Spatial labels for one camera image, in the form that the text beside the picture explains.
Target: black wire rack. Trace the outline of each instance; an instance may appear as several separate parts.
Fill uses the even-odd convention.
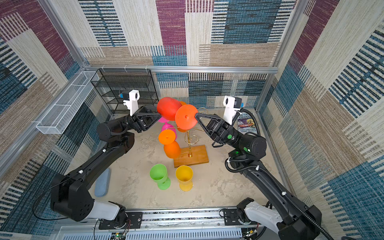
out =
[[[99,69],[96,74],[99,76],[99,80],[91,81],[91,83],[113,114],[129,113],[120,97],[123,91],[138,90],[140,92],[140,99],[137,101],[139,107],[156,106],[159,102],[150,70],[109,68]]]

